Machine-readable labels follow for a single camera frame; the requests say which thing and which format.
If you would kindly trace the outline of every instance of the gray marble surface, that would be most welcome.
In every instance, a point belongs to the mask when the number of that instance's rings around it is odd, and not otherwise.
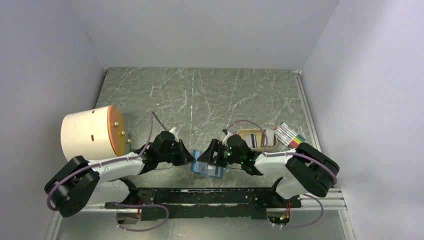
[[[284,121],[311,142],[297,83],[288,70],[111,67],[96,107],[108,105],[122,113],[133,149],[146,143],[151,110],[169,129],[181,128],[179,138],[189,151],[205,150],[212,138],[222,140],[221,130],[241,119],[253,120],[264,128]],[[253,128],[250,123],[240,123],[231,131]],[[153,137],[160,131],[155,122]],[[277,146],[277,150],[286,149],[281,143]],[[160,163],[158,167],[170,166]],[[131,180],[138,187],[156,188],[268,187],[278,177],[278,173],[250,176],[228,169],[223,179],[212,179],[190,172],[190,166],[185,165],[151,171]]]

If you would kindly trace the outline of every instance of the gray wall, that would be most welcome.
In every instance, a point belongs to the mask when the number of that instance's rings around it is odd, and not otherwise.
[[[70,0],[108,67],[300,70],[339,0]]]
[[[358,240],[423,239],[424,2],[340,0],[301,76]]]
[[[66,0],[3,0],[0,22],[0,239],[43,239],[62,119],[94,106],[104,68]]]

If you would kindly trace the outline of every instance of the white enclosure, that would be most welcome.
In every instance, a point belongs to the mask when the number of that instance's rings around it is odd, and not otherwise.
[[[424,239],[424,1],[1,6],[1,239],[45,237],[43,187],[66,162],[62,120],[92,109],[106,67],[121,66],[301,70],[356,238]]]

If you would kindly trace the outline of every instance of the white cylindrical container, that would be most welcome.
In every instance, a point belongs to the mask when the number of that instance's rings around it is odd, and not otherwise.
[[[125,154],[124,136],[124,119],[110,105],[65,116],[60,143],[68,161],[80,155],[86,160],[102,160]]]

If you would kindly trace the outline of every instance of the marker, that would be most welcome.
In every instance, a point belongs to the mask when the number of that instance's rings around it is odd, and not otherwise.
[[[278,137],[280,140],[282,140],[282,141],[284,141],[284,142],[287,142],[287,144],[291,142],[291,140],[290,140],[290,139],[289,139],[286,135],[282,134],[281,132],[279,132],[279,131],[275,131],[275,134],[277,134],[277,137]]]
[[[286,135],[283,135],[279,132],[276,132],[277,136],[279,137],[279,139],[286,145],[288,146],[290,144],[290,142],[292,142],[292,140],[290,138],[288,138]]]
[[[293,130],[291,130],[289,127],[287,127],[287,125],[286,126],[282,125],[281,127],[284,129],[285,132],[288,133],[287,135],[289,135],[289,136],[291,136],[293,138],[296,137],[295,132]]]
[[[282,135],[282,136],[284,136],[286,139],[288,139],[288,140],[289,140],[289,142],[291,142],[291,141],[292,141],[292,138],[291,138],[289,135],[287,135],[284,131],[282,131],[281,129],[277,128],[277,129],[275,130],[275,132],[276,132],[276,133],[279,133],[279,134],[280,134],[280,135]]]

